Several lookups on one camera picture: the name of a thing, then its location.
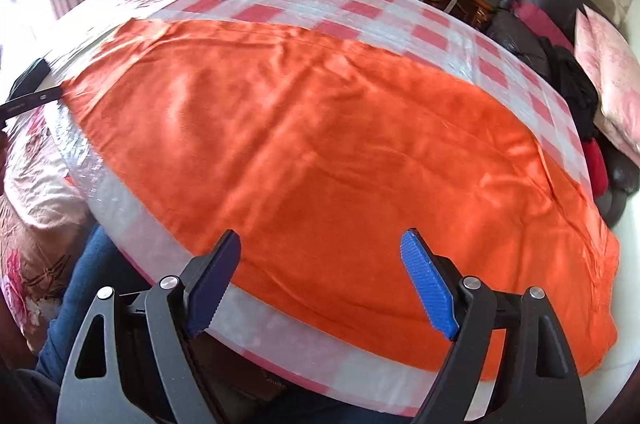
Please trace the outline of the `orange pants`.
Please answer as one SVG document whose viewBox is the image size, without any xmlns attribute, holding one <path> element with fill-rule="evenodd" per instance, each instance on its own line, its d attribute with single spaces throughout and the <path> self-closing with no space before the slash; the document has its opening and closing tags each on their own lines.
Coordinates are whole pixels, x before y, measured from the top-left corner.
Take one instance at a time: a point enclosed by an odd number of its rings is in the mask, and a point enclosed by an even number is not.
<svg viewBox="0 0 640 424">
<path fill-rule="evenodd" d="M 616 342 L 615 237 L 471 83 L 314 30 L 133 19 L 63 91 L 93 149 L 186 251 L 236 231 L 234 283 L 344 342 L 442 363 L 445 337 L 400 260 L 410 228 L 493 289 L 543 288 L 580 374 Z"/>
</svg>

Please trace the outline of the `window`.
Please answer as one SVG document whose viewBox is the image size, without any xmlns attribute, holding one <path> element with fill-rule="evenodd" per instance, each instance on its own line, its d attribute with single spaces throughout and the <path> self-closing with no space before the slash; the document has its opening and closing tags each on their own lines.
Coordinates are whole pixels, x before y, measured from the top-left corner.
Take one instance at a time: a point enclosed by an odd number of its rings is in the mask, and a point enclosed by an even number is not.
<svg viewBox="0 0 640 424">
<path fill-rule="evenodd" d="M 35 51 L 52 21 L 49 0 L 1 0 L 2 57 L 17 60 Z"/>
</svg>

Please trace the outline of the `blue jeans leg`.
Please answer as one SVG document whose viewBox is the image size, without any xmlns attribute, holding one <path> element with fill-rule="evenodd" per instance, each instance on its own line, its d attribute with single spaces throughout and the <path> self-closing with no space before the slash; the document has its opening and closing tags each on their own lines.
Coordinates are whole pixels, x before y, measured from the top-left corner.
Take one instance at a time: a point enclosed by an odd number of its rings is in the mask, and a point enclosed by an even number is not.
<svg viewBox="0 0 640 424">
<path fill-rule="evenodd" d="M 100 225 L 94 227 L 74 266 L 58 317 L 49 324 L 36 371 L 56 385 L 61 384 L 77 333 L 100 288 L 112 287 L 127 294 L 145 291 L 150 286 L 104 229 Z"/>
</svg>

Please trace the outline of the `red white checkered cloth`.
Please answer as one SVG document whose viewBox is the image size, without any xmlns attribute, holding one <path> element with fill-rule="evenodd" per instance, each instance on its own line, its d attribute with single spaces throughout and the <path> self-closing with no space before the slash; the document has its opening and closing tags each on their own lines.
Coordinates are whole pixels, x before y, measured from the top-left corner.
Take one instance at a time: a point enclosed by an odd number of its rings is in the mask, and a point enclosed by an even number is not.
<svg viewBox="0 0 640 424">
<path fill-rule="evenodd" d="M 509 108 L 590 192 L 584 153 L 561 96 L 487 36 L 417 0 L 85 0 L 56 26 L 48 56 L 55 79 L 84 68 L 105 36 L 130 18 L 296 26 L 442 68 Z M 432 372 L 337 340 L 235 287 L 224 296 L 210 332 L 217 343 L 288 381 L 372 410 L 412 415 L 434 381 Z"/>
</svg>

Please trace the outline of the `red garment on sofa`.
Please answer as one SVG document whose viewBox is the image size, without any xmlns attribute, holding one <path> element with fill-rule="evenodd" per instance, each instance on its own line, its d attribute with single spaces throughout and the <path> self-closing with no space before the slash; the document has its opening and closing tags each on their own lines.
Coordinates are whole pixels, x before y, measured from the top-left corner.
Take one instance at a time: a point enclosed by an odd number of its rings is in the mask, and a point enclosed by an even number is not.
<svg viewBox="0 0 640 424">
<path fill-rule="evenodd" d="M 587 164 L 593 198 L 598 199 L 608 190 L 608 172 L 602 151 L 596 140 L 591 138 L 582 141 L 582 152 Z"/>
</svg>

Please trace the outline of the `black garment on sofa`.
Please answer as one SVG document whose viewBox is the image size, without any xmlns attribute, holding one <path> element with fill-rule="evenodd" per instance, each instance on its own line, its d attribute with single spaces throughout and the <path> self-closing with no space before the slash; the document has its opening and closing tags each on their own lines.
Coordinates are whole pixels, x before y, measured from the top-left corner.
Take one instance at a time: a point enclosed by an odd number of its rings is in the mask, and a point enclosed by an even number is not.
<svg viewBox="0 0 640 424">
<path fill-rule="evenodd" d="M 589 141 L 596 132 L 594 117 L 599 107 L 597 88 L 566 47 L 553 45 L 542 36 L 539 43 L 549 65 L 548 83 L 570 109 L 579 139 Z"/>
</svg>

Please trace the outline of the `pink satin cushion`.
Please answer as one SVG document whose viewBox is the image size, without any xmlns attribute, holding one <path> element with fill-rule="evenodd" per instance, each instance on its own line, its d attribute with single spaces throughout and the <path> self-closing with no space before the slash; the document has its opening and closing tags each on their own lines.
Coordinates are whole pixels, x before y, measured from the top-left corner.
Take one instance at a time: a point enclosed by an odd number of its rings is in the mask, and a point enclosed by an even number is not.
<svg viewBox="0 0 640 424">
<path fill-rule="evenodd" d="M 574 56 L 596 88 L 594 123 L 635 165 L 639 165 L 639 62 L 627 41 L 587 5 L 576 10 Z"/>
</svg>

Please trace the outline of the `magenta garment on sofa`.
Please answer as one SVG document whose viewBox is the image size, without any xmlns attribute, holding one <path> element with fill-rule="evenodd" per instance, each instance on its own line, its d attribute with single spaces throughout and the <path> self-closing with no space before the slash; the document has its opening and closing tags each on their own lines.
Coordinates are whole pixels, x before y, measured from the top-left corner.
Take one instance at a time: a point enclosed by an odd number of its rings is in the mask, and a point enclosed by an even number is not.
<svg viewBox="0 0 640 424">
<path fill-rule="evenodd" d="M 533 34 L 547 38 L 552 45 L 562 46 L 567 51 L 574 51 L 574 46 L 555 25 L 548 14 L 531 2 L 518 1 L 511 7 L 511 13 L 518 18 Z"/>
</svg>

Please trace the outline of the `black leather sofa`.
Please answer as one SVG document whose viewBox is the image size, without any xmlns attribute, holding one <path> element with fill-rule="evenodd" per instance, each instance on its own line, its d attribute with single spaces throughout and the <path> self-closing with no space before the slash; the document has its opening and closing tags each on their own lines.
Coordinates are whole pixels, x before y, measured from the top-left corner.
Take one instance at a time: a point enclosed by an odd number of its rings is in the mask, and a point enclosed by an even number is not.
<svg viewBox="0 0 640 424">
<path fill-rule="evenodd" d="M 584 151 L 592 194 L 606 225 L 622 218 L 628 198 L 639 190 L 639 168 L 605 135 L 597 119 L 599 96 L 577 58 L 576 20 L 593 8 L 590 0 L 498 0 L 486 34 L 533 69 L 558 92 Z"/>
</svg>

